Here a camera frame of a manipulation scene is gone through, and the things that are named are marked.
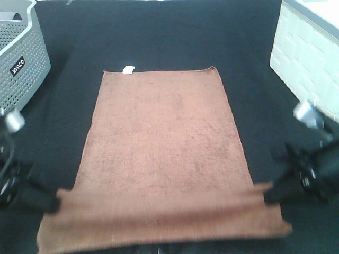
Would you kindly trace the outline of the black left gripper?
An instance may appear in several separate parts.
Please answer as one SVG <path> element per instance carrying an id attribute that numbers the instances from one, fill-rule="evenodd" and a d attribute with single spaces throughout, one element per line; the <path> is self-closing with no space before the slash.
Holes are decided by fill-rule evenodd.
<path id="1" fill-rule="evenodd" d="M 26 186 L 28 180 L 39 188 Z M 1 175 L 1 209 L 28 209 L 55 213 L 61 201 L 54 170 L 44 164 L 14 160 Z"/>

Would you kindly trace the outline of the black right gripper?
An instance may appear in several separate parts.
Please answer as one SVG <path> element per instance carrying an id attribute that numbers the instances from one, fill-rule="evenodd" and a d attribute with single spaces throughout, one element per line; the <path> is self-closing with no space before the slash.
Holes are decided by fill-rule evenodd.
<path id="1" fill-rule="evenodd" d="M 285 148 L 287 153 L 271 153 L 273 161 L 276 164 L 284 164 L 285 167 L 281 176 L 273 182 L 273 187 L 263 193 L 265 204 L 292 200 L 300 194 L 300 187 L 302 193 L 328 204 L 331 190 L 316 170 L 311 153 L 290 143 L 286 143 Z M 297 181 L 289 179 L 292 175 Z"/>

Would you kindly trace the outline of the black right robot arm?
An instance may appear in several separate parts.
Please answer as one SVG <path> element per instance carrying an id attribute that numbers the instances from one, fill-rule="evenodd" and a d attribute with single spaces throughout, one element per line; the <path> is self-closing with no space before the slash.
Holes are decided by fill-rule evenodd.
<path id="1" fill-rule="evenodd" d="M 264 191 L 266 204 L 315 201 L 328 204 L 338 196 L 338 140 L 325 122 L 316 123 L 328 143 L 309 151 L 286 142 L 284 150 L 273 152 L 277 162 L 286 165 L 284 173 Z"/>

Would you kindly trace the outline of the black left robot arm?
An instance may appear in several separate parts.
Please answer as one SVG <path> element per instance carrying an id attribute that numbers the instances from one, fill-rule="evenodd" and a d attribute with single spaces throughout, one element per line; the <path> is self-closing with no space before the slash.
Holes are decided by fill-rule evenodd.
<path id="1" fill-rule="evenodd" d="M 1 210 L 55 213 L 61 200 L 46 183 L 40 165 L 15 157 L 12 134 L 24 125 L 17 108 L 1 109 Z"/>

